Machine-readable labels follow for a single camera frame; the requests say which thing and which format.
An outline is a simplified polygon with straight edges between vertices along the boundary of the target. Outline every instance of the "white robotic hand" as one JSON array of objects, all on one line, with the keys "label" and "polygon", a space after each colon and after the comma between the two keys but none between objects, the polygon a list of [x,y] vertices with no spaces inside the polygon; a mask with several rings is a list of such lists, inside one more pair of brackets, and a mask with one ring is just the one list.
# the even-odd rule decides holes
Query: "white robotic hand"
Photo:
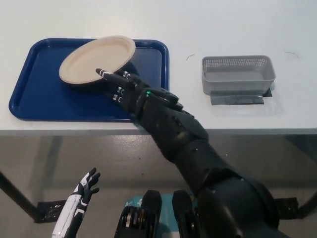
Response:
[{"label": "white robotic hand", "polygon": [[96,170],[93,168],[87,173],[68,197],[55,225],[52,238],[76,237],[91,196],[99,192],[99,188],[91,189],[100,177],[100,173],[95,174]]}]

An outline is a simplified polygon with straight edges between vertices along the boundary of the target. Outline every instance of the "white table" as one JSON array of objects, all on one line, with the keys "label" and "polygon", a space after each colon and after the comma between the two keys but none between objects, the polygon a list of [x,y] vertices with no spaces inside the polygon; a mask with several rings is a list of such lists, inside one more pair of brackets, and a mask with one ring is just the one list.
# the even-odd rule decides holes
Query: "white table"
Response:
[{"label": "white table", "polygon": [[[316,9],[315,0],[0,0],[0,135],[144,133],[131,123],[21,121],[8,110],[34,43],[108,35],[164,42],[170,90],[208,132],[317,133]],[[202,58],[231,55],[271,58],[264,105],[211,106]]]}]

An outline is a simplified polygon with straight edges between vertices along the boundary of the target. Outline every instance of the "paper plate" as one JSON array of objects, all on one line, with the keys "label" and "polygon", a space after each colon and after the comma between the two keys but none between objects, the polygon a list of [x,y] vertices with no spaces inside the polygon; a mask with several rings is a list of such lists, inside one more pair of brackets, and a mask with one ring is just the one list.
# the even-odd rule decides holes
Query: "paper plate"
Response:
[{"label": "paper plate", "polygon": [[116,72],[133,56],[135,43],[124,36],[91,41],[72,52],[59,68],[60,78],[69,84],[87,84],[100,80],[96,68]]}]

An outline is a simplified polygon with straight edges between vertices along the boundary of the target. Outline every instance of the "concrete floor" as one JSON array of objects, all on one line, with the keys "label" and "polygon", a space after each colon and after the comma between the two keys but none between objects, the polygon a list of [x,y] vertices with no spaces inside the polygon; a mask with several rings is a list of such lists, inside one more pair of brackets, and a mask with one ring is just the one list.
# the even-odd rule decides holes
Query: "concrete floor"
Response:
[{"label": "concrete floor", "polygon": [[[317,189],[317,165],[282,136],[213,136],[215,149],[267,185],[274,197],[303,203]],[[91,168],[101,172],[78,238],[113,237],[124,202],[147,189],[186,188],[179,172],[149,136],[0,137],[0,169],[34,203],[66,199]],[[34,224],[0,191],[1,238],[48,238],[54,224]],[[314,238],[317,213],[282,221],[292,238]]]}]

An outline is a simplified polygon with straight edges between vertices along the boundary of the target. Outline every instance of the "black robotic arm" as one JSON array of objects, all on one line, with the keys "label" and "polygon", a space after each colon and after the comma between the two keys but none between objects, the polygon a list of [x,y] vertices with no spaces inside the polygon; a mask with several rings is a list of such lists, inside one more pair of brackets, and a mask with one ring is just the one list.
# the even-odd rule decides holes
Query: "black robotic arm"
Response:
[{"label": "black robotic arm", "polygon": [[208,142],[208,133],[178,98],[153,89],[137,75],[96,72],[114,86],[107,95],[133,114],[174,163],[198,200],[203,229],[211,238],[287,238],[270,192],[227,164]]}]

